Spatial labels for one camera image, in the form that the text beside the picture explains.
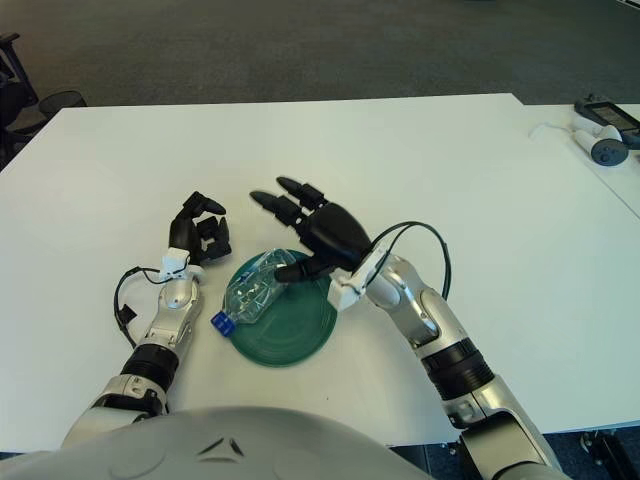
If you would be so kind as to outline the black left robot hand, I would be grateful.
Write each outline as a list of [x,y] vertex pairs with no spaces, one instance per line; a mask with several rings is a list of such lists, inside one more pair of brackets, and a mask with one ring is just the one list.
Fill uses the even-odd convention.
[[168,246],[189,253],[189,264],[203,263],[232,253],[226,209],[195,191],[171,222]]

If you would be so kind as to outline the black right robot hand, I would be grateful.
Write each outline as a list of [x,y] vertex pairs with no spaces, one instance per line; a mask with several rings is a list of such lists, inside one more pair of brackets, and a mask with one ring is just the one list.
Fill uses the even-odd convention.
[[280,223],[293,228],[312,256],[277,268],[275,279],[299,283],[326,277],[336,269],[355,271],[372,245],[355,217],[308,183],[284,176],[279,176],[277,183],[286,191],[284,195],[255,190],[250,197]]

